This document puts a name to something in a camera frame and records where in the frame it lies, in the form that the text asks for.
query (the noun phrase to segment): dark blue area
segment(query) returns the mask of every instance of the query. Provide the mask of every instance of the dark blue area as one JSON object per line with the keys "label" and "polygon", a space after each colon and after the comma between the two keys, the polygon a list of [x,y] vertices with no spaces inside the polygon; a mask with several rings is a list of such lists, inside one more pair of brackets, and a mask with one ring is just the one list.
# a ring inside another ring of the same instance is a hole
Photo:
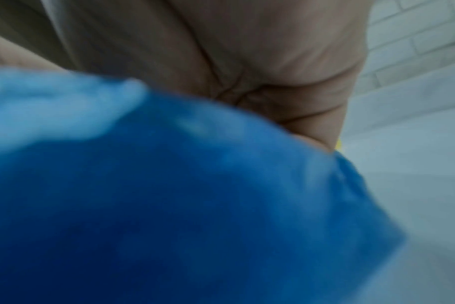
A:
{"label": "dark blue area", "polygon": [[402,238],[340,155],[207,103],[0,156],[0,304],[338,303]]}

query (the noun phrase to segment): blue object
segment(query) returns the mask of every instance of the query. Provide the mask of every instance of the blue object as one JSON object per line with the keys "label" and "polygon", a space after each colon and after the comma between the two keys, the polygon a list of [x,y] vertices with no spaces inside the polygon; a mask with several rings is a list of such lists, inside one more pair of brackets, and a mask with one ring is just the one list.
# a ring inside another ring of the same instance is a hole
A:
{"label": "blue object", "polygon": [[135,81],[0,70],[0,304],[311,304],[403,234],[339,154]]}

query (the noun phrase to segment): human palm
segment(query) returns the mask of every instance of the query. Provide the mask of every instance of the human palm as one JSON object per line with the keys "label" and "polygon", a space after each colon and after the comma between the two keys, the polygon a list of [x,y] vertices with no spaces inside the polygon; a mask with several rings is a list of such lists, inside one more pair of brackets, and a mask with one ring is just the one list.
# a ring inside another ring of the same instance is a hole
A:
{"label": "human palm", "polygon": [[333,148],[372,0],[43,0],[81,68],[256,112]]}

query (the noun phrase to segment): white brick wall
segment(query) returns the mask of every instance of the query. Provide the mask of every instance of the white brick wall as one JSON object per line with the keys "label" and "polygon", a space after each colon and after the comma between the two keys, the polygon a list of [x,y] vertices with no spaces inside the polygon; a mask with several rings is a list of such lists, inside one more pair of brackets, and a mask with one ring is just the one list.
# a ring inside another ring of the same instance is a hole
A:
{"label": "white brick wall", "polygon": [[455,63],[455,0],[376,0],[359,95]]}

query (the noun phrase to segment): blue plastic bag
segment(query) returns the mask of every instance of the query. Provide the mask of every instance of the blue plastic bag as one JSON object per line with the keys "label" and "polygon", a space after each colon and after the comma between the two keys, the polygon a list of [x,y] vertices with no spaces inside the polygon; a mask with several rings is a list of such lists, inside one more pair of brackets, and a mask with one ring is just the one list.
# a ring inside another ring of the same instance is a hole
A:
{"label": "blue plastic bag", "polygon": [[338,303],[402,240],[341,155],[254,115],[0,70],[0,303]]}

